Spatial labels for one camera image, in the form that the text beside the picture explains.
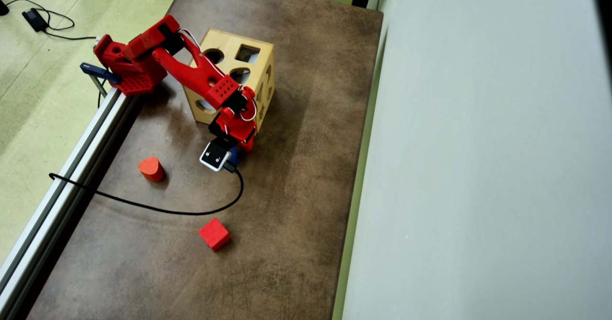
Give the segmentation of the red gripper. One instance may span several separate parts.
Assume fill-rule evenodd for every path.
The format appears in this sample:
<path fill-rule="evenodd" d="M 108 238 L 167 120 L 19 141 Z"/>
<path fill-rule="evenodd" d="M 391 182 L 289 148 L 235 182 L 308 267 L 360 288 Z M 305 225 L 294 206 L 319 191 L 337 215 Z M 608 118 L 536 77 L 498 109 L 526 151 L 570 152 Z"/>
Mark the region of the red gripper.
<path fill-rule="evenodd" d="M 254 137 L 257 133 L 255 120 L 257 114 L 258 106 L 255 101 L 247 102 L 241 110 L 221 107 L 208 125 L 208 130 L 216 137 L 238 145 L 240 154 L 249 154 L 253 150 Z"/>

